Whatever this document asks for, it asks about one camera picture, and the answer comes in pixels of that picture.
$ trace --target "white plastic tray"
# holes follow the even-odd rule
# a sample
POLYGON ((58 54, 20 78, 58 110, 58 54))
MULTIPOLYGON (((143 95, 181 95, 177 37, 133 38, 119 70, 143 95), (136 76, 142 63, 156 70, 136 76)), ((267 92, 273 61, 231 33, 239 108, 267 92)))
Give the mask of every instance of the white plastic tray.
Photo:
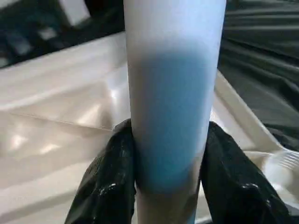
MULTIPOLYGON (((130 117, 124 34, 1 70, 0 110, 0 224, 63 223, 92 158, 130 117)), ((283 150, 219 72, 211 120, 243 150, 283 150)))

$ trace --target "white plastic surface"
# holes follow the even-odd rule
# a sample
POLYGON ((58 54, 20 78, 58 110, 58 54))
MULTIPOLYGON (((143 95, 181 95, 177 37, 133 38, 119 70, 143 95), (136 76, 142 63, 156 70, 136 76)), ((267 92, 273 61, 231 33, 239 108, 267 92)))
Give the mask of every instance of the white plastic surface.
POLYGON ((299 153, 282 151, 267 159, 264 174, 287 203, 299 204, 299 153))

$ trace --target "white tube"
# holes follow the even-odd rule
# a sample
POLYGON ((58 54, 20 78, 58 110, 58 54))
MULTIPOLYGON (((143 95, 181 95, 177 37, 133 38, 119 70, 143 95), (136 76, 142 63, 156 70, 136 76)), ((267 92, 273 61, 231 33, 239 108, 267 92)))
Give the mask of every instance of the white tube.
POLYGON ((225 5, 124 0, 140 224, 194 223, 225 5))

